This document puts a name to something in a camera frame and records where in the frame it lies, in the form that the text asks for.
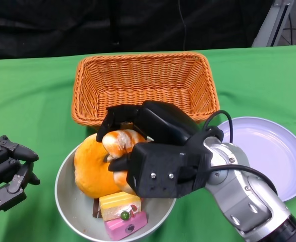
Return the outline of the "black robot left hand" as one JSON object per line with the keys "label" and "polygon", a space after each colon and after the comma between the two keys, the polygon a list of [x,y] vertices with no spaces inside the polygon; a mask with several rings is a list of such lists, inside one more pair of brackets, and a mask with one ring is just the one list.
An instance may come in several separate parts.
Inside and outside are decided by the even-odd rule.
{"label": "black robot left hand", "polygon": [[0,136],[0,211],[7,211],[26,199],[28,184],[39,185],[33,173],[34,162],[39,159],[31,149]]}

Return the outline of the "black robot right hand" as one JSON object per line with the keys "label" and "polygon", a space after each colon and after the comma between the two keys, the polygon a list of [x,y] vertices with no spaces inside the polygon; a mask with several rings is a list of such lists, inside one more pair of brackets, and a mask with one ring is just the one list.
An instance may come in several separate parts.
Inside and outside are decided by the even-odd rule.
{"label": "black robot right hand", "polygon": [[132,123],[135,131],[153,142],[139,142],[131,152],[116,158],[110,171],[171,172],[189,177],[196,174],[201,156],[186,148],[187,141],[199,131],[198,125],[177,106],[161,101],[144,101],[141,105],[121,104],[107,109],[98,131],[102,142],[123,123]]}

